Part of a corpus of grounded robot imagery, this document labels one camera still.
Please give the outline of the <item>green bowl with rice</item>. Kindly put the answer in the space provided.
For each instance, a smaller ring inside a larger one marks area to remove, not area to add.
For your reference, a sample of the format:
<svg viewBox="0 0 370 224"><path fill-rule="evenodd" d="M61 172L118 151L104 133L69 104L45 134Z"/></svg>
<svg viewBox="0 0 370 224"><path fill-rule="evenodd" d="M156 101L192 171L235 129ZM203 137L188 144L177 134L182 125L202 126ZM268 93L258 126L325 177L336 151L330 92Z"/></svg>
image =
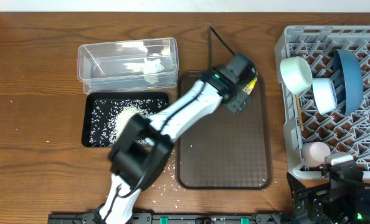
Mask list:
<svg viewBox="0 0 370 224"><path fill-rule="evenodd" d="M280 62L282 80L288 90L299 95L309 89L313 82L308 62L300 56L285 58Z"/></svg>

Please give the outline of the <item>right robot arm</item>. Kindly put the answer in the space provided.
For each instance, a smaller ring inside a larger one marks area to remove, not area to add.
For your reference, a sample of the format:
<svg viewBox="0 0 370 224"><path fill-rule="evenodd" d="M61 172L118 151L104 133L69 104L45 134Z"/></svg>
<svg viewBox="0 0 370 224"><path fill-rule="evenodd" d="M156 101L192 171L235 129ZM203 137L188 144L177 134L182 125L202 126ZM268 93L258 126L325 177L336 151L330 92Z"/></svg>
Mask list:
<svg viewBox="0 0 370 224"><path fill-rule="evenodd" d="M370 183L356 161L323 164L320 171L328 182L305 187L290 173L292 194L290 223L370 223Z"/></svg>

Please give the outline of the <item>yellow snack wrapper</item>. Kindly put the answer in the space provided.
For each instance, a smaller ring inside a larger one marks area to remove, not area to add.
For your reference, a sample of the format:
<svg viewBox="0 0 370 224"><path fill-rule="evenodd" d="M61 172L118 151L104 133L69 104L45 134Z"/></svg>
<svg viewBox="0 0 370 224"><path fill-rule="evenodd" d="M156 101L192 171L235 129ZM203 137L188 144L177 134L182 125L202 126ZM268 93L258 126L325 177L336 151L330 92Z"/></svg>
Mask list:
<svg viewBox="0 0 370 224"><path fill-rule="evenodd" d="M257 82L258 78L255 77L252 81L250 81L248 84L246 84L246 86L244 86L244 92L246 94L250 94L252 92L252 90L254 89L254 86Z"/></svg>

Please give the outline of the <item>white tissue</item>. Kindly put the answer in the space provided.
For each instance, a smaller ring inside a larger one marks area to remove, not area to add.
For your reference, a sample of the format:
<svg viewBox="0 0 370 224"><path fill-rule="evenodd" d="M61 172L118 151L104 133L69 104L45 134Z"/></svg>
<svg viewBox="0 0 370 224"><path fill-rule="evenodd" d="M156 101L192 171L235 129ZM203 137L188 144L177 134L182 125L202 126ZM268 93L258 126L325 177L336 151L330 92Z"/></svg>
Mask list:
<svg viewBox="0 0 370 224"><path fill-rule="evenodd" d="M148 60L144 59L143 74L146 82L155 84L158 82L158 73L164 70L164 66L161 64L160 59Z"/></svg>

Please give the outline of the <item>light blue bowl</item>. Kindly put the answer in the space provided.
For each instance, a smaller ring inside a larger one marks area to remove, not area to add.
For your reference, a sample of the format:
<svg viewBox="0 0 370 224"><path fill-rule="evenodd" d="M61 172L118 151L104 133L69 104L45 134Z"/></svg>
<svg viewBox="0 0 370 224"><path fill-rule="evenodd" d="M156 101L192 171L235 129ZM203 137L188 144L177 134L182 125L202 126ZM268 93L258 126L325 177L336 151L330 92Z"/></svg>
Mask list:
<svg viewBox="0 0 370 224"><path fill-rule="evenodd" d="M319 114L332 112L337 107L336 92L329 78L314 78L312 82L313 96Z"/></svg>

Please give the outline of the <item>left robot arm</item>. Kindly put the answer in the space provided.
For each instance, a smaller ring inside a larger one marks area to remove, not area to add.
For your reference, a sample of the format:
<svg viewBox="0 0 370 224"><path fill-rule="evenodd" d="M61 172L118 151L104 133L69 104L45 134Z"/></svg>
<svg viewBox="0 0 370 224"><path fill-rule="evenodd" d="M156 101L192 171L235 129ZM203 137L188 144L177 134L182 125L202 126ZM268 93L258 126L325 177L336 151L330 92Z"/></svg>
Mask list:
<svg viewBox="0 0 370 224"><path fill-rule="evenodd" d="M220 105L241 113L250 101L257 76L254 63L236 53L227 65L203 72L171 106L149 118L133 115L108 155L111 188L95 223L126 223L140 192L164 170L179 137Z"/></svg>

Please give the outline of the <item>pink cup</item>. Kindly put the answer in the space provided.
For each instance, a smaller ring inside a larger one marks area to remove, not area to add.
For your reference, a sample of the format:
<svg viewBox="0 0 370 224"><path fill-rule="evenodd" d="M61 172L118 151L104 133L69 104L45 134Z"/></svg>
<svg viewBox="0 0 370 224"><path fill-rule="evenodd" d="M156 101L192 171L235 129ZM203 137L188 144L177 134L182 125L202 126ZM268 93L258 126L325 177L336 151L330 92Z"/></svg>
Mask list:
<svg viewBox="0 0 370 224"><path fill-rule="evenodd" d="M304 144L301 149L304 165L307 167L318 167L330 154L329 146L323 142L309 142Z"/></svg>

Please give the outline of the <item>dark blue plate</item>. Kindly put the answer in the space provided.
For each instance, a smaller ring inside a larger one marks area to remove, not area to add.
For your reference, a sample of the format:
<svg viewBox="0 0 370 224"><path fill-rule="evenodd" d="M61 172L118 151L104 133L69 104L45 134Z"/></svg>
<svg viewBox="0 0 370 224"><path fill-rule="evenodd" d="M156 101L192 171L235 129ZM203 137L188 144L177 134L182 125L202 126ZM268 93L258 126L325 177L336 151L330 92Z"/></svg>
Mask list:
<svg viewBox="0 0 370 224"><path fill-rule="evenodd" d="M339 72L334 79L334 87L343 86L336 94L340 112L349 115L356 111L363 102L363 76L357 56L349 50L335 50L333 57L333 71Z"/></svg>

